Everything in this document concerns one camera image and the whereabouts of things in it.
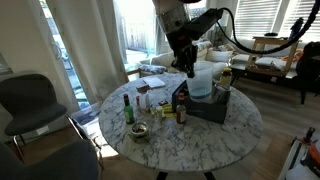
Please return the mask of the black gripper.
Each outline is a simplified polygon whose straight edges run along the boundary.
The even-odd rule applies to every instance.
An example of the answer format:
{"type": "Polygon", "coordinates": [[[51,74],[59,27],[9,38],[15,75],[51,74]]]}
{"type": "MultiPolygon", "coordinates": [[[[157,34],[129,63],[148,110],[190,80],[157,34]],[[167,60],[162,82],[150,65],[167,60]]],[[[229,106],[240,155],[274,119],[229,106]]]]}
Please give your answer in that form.
{"type": "Polygon", "coordinates": [[[189,78],[195,76],[194,63],[196,62],[198,47],[193,45],[192,42],[198,40],[216,24],[222,18],[222,14],[222,9],[208,9],[199,17],[183,22],[177,30],[171,30],[166,34],[175,57],[171,64],[172,67],[187,72],[189,78]]]}

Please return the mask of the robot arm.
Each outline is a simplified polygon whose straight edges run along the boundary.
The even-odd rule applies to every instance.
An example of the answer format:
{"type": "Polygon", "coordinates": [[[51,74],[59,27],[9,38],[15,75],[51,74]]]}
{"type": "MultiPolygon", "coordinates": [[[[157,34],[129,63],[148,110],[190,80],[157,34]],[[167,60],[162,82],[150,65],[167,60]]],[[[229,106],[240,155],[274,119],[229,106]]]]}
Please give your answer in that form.
{"type": "Polygon", "coordinates": [[[222,9],[210,8],[200,16],[190,19],[185,5],[200,1],[152,0],[158,22],[174,52],[175,59],[171,66],[185,72],[189,78],[195,76],[194,63],[198,51],[193,41],[204,35],[223,15],[222,9]]]}

